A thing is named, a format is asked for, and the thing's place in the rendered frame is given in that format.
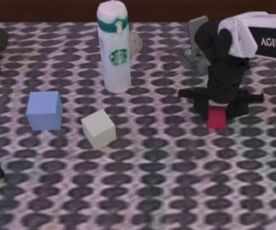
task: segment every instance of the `patterned tablecloth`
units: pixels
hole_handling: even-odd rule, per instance
[[[276,230],[276,63],[254,59],[243,86],[265,102],[207,130],[177,90],[186,23],[135,23],[133,86],[103,87],[95,23],[1,23],[0,230]],[[28,94],[58,90],[60,131],[32,132]],[[104,108],[117,141],[91,149],[80,119]]]

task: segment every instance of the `white cube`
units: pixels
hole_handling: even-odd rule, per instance
[[[104,109],[84,117],[81,124],[86,138],[95,150],[116,140],[115,125]]]

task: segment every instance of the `teal band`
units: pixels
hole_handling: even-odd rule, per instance
[[[96,20],[98,22],[99,28],[107,33],[117,33],[117,27],[115,24],[118,21],[122,22],[122,29],[125,29],[128,25],[128,17],[126,17],[124,19],[115,19],[113,23],[105,23],[102,20],[100,20],[99,18],[96,18]]]

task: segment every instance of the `green logo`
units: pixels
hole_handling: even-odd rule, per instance
[[[116,49],[109,55],[109,60],[114,66],[119,66],[126,63],[127,57],[127,49]]]

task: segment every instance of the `blue box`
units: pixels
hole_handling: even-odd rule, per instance
[[[31,92],[29,94],[26,116],[32,130],[59,130],[62,111],[59,92]]]

